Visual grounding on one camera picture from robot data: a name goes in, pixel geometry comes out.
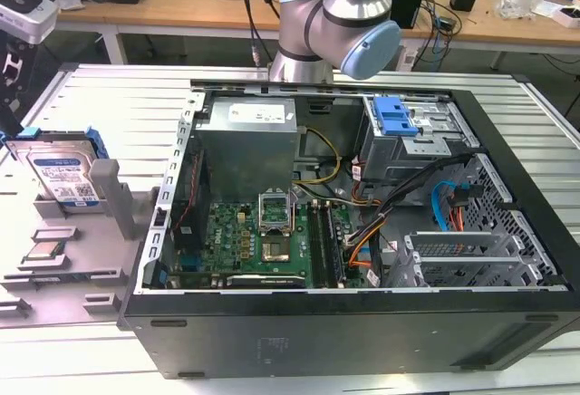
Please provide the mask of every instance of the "table leg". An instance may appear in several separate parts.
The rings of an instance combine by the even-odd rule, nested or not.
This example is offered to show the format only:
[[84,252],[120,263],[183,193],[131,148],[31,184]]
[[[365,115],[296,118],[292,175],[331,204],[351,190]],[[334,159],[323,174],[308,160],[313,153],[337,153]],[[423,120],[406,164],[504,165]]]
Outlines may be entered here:
[[102,40],[105,42],[107,54],[111,64],[127,64],[127,54],[123,46],[121,35],[118,32],[102,33]]
[[493,62],[491,62],[491,64],[489,65],[489,69],[491,69],[492,71],[496,71],[501,62],[504,61],[504,58],[506,58],[507,54],[508,53],[506,53],[505,51],[499,51],[498,53],[496,53],[496,56],[493,57]]
[[397,72],[412,72],[419,48],[412,44],[404,44],[397,62]]

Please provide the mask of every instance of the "yellow wire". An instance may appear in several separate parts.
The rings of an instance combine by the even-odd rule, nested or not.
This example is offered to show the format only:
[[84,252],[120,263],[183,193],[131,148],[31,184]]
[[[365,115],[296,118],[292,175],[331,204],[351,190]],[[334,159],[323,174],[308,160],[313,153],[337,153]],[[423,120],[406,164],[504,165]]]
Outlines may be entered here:
[[293,182],[295,184],[309,184],[309,185],[322,184],[324,182],[328,182],[329,180],[334,179],[334,177],[336,175],[338,175],[338,172],[341,169],[341,157],[338,154],[338,150],[336,150],[336,147],[333,145],[333,143],[331,143],[330,140],[328,140],[321,132],[319,132],[318,130],[315,130],[313,128],[306,128],[306,132],[308,132],[308,131],[311,131],[314,134],[316,134],[318,137],[320,137],[328,145],[328,147],[333,150],[334,156],[336,157],[336,165],[334,166],[333,172],[325,178],[294,180]]

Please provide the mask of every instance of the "workbench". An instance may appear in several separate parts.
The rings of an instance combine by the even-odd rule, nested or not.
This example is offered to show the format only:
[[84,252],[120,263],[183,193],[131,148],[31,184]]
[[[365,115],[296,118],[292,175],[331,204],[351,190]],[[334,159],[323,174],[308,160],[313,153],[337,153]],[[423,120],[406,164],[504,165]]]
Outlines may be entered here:
[[[444,5],[449,3],[449,0],[436,1]],[[563,0],[550,1],[564,3]],[[463,21],[463,29],[454,37],[450,47],[580,54],[578,30],[564,28],[542,16],[536,16],[534,20],[503,20],[494,13],[497,2],[477,0],[470,13],[457,12]],[[262,0],[252,0],[252,13],[262,38],[277,40],[279,22],[270,7]],[[137,5],[87,4],[84,10],[61,13],[57,29],[102,34],[113,64],[127,63],[121,34],[249,37],[247,13],[241,0],[141,0]],[[430,30],[429,15],[420,10],[415,27],[403,30],[403,52],[398,71],[411,70],[417,50],[424,45]],[[499,59],[493,65],[497,67],[498,63]]]
[[[59,72],[23,121],[44,130],[91,123],[120,181],[148,191],[162,181],[179,111],[190,80],[266,80],[265,70],[212,67],[80,65]],[[352,82],[336,74],[338,82]],[[580,242],[580,135],[526,80],[508,75],[382,72],[367,83],[394,88],[420,85],[472,92],[532,179]],[[0,272],[11,270],[37,221],[34,189],[20,166],[0,151]],[[165,381],[131,332],[114,323],[0,331],[0,387],[22,393],[68,393],[79,387],[203,394],[381,394],[538,387],[556,394],[580,389],[580,333],[555,339],[502,372],[393,374],[317,378]]]

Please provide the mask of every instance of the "blue hard drive label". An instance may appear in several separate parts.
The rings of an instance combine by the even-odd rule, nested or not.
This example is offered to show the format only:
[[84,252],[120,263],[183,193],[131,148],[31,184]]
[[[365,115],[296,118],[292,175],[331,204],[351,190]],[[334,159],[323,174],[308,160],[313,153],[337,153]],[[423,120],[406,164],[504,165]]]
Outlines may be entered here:
[[35,159],[34,167],[54,198],[66,207],[93,207],[99,198],[76,158]]

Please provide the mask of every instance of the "aluminum profile table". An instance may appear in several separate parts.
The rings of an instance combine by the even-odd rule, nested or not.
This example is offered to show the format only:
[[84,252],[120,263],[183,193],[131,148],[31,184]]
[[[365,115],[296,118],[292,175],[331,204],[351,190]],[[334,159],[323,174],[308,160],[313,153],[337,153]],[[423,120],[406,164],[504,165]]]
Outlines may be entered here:
[[[120,180],[134,191],[161,182],[189,80],[265,80],[256,69],[80,65],[59,72],[24,119],[44,130],[101,132]],[[342,75],[338,82],[353,82]],[[508,75],[385,72],[369,83],[394,88],[469,90],[504,136],[544,196],[580,242],[580,136],[531,84]],[[0,152],[0,272],[30,245],[36,221],[27,203],[31,187],[20,166]],[[580,391],[580,332],[564,335],[506,371],[468,374],[393,374],[303,379],[165,381],[130,332],[113,323],[0,331],[0,387],[73,390],[171,390],[172,393],[381,394],[440,390],[541,387],[540,393]]]

